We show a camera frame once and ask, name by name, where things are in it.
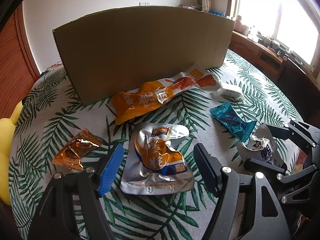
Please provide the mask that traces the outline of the white black text snack bag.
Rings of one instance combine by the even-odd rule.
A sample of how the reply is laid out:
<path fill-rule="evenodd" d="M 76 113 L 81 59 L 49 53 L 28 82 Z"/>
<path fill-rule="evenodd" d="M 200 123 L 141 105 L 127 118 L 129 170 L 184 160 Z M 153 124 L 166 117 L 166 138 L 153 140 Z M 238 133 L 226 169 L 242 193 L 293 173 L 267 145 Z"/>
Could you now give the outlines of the white black text snack bag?
<path fill-rule="evenodd" d="M 238 153 L 243 162 L 247 159 L 256 159 L 278 168 L 287 170 L 287 165 L 278 153 L 278 146 L 272 137 L 270 129 L 261 124 L 258 129 L 249 136 L 248 142 L 240 142 L 237 145 Z"/>

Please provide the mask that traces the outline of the white nougat candy packet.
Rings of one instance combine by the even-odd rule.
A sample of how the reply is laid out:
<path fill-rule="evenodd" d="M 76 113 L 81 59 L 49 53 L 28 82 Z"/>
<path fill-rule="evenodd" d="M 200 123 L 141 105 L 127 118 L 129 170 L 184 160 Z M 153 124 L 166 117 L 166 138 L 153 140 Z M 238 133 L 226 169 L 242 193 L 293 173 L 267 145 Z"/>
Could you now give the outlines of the white nougat candy packet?
<path fill-rule="evenodd" d="M 242 98 L 243 93 L 242 89 L 237 86 L 227 86 L 227 87 L 221 87 L 218 92 L 221 96 L 226 96 L 230 98 Z"/>

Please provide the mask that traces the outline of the silver orange snack pouch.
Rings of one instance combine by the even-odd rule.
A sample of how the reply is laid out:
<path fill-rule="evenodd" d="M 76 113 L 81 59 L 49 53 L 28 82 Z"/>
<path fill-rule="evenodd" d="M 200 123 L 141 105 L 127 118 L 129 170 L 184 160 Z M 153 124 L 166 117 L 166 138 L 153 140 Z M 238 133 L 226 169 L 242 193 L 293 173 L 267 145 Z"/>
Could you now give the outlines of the silver orange snack pouch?
<path fill-rule="evenodd" d="M 177 145 L 189 136 L 183 125 L 143 122 L 132 132 L 120 189 L 125 194 L 165 195 L 194 187 L 194 175 Z"/>

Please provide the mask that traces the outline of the long orange chicken snack bag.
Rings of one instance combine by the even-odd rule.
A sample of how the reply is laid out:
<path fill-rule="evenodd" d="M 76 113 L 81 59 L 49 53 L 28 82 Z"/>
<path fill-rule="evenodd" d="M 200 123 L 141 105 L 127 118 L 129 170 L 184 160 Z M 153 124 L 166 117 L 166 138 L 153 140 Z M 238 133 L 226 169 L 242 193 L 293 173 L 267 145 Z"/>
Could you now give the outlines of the long orange chicken snack bag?
<path fill-rule="evenodd" d="M 145 82 L 135 92 L 119 92 L 112 97 L 120 125 L 130 119 L 154 111 L 167 104 L 173 97 L 190 89 L 213 93 L 221 87 L 218 78 L 211 72 L 192 66 L 170 78 Z"/>

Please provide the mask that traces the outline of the blue foil candy packet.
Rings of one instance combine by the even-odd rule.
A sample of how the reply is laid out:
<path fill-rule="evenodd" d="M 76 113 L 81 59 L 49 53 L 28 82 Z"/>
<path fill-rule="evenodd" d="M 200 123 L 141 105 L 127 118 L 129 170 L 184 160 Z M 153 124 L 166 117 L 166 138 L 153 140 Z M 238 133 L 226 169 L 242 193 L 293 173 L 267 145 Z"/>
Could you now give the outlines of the blue foil candy packet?
<path fill-rule="evenodd" d="M 252 133 L 257 121 L 245 121 L 226 101 L 209 110 L 212 117 L 219 121 L 231 135 L 245 142 Z"/>

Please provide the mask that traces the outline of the small orange foil packet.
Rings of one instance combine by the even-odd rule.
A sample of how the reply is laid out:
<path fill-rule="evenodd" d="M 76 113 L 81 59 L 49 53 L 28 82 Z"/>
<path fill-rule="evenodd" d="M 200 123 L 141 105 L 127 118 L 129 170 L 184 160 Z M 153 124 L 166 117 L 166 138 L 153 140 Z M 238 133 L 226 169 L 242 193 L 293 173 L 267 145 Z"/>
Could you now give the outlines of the small orange foil packet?
<path fill-rule="evenodd" d="M 81 158 L 99 148 L 103 143 L 88 129 L 76 134 L 52 159 L 53 165 L 61 165 L 76 171 L 84 169 Z"/>

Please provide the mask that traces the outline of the wooden sideboard cabinet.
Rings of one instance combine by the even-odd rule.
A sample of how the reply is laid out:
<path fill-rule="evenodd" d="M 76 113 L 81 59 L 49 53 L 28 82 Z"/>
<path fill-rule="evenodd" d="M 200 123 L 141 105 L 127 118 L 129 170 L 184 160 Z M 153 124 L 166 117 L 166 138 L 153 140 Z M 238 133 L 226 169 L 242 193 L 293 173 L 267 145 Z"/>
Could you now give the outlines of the wooden sideboard cabinet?
<path fill-rule="evenodd" d="M 283 59 L 269 48 L 250 40 L 236 31 L 232 32 L 229 49 L 246 59 L 273 82 L 277 82 L 283 71 Z"/>

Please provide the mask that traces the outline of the leaf print bed sheet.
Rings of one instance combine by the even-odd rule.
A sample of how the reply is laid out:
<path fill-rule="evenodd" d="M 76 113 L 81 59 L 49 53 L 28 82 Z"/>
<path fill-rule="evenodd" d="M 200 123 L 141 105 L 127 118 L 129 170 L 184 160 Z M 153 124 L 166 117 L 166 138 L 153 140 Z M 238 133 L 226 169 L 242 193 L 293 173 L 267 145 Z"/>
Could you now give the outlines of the leaf print bed sheet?
<path fill-rule="evenodd" d="M 61 63 L 48 68 L 25 99 L 17 122 L 9 162 L 9 191 L 16 225 L 23 239 L 28 237 L 37 205 L 52 175 L 58 170 L 52 158 L 78 132 L 88 129 L 103 145 L 83 159 L 94 162 L 115 142 L 125 148 L 140 122 L 178 124 L 188 127 L 189 136 L 178 146 L 190 165 L 194 188 L 166 196 L 128 196 L 117 176 L 102 199 L 104 214 L 117 239 L 200 239 L 213 214 L 217 199 L 206 188 L 193 159 L 193 147 L 200 142 L 221 161 L 238 172 L 242 160 L 233 137 L 210 114 L 224 102 L 218 93 L 190 89 L 165 106 L 116 125 L 110 99 L 84 106 Z"/>

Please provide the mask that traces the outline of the yellow plush toy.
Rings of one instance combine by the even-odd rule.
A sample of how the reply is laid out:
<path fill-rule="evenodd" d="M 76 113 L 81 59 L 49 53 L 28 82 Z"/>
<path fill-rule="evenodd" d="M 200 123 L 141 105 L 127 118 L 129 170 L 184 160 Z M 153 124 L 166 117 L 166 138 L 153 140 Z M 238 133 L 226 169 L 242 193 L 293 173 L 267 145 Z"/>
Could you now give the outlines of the yellow plush toy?
<path fill-rule="evenodd" d="M 22 108 L 23 104 L 20 101 L 10 118 L 1 118 L 0 120 L 0 195 L 1 200 L 8 206 L 11 205 L 9 194 L 9 157 L 14 131 Z"/>

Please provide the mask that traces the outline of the pink bottle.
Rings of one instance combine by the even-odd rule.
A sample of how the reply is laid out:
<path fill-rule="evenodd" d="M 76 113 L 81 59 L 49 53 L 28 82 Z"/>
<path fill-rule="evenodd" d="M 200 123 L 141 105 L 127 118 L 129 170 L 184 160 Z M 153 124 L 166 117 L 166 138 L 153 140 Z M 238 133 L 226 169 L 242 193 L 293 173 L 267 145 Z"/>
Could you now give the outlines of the pink bottle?
<path fill-rule="evenodd" d="M 244 33 L 245 30 L 245 26 L 242 24 L 242 17 L 240 15 L 238 15 L 236 17 L 236 20 L 234 22 L 234 27 L 233 30 L 239 33 Z"/>

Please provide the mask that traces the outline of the wooden wardrobe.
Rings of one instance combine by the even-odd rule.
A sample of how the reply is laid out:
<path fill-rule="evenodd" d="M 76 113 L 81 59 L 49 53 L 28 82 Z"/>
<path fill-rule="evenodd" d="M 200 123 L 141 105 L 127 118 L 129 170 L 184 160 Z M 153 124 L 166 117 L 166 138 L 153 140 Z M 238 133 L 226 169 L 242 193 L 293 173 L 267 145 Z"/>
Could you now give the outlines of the wooden wardrobe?
<path fill-rule="evenodd" d="M 0 72 L 1 118 L 8 118 L 40 77 L 25 31 L 23 5 L 1 31 Z"/>

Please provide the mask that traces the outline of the brown cardboard box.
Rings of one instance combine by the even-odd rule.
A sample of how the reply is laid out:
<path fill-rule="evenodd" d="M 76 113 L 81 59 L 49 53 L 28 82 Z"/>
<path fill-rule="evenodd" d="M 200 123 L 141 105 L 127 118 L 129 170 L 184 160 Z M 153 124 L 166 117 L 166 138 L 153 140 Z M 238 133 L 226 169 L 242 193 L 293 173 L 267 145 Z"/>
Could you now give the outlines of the brown cardboard box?
<path fill-rule="evenodd" d="M 87 106 L 196 65 L 223 64 L 234 22 L 180 7 L 95 12 L 53 30 L 63 66 Z"/>

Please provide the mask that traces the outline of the window with wooden frame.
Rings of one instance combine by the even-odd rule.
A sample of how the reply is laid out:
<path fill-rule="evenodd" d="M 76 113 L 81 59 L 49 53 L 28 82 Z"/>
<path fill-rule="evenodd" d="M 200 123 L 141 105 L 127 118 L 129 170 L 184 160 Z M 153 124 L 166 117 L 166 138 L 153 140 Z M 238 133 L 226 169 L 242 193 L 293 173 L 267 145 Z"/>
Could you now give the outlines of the window with wooden frame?
<path fill-rule="evenodd" d="M 275 40 L 298 61 L 319 72 L 319 8 L 312 0 L 231 0 L 231 18 L 242 17 L 244 33 Z"/>

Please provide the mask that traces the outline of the white wall switch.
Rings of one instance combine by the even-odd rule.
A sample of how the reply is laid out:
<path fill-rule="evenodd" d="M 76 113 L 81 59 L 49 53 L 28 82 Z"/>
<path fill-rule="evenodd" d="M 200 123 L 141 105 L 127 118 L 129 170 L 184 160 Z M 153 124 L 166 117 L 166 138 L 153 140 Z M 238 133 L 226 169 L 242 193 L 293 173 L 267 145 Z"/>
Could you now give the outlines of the white wall switch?
<path fill-rule="evenodd" d="M 150 2 L 140 2 L 139 6 L 150 6 Z"/>

